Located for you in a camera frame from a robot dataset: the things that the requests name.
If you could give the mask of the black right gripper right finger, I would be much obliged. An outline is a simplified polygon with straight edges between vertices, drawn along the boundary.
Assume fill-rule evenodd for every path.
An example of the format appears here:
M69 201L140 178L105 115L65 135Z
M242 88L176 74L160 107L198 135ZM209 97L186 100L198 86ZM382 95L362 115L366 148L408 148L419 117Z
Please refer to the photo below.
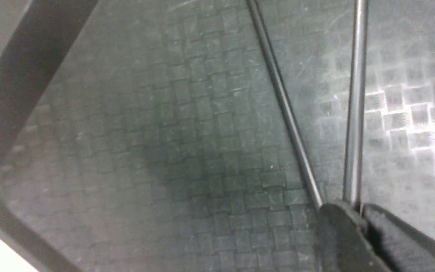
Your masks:
M368 239L392 272L435 272L435 240L376 204L366 204Z

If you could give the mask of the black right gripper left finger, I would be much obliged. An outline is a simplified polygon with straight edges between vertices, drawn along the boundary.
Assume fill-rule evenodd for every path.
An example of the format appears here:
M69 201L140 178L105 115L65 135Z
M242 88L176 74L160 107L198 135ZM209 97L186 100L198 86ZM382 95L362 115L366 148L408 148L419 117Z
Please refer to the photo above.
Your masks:
M321 206L316 218L318 272L390 272L367 239L368 223L347 203Z

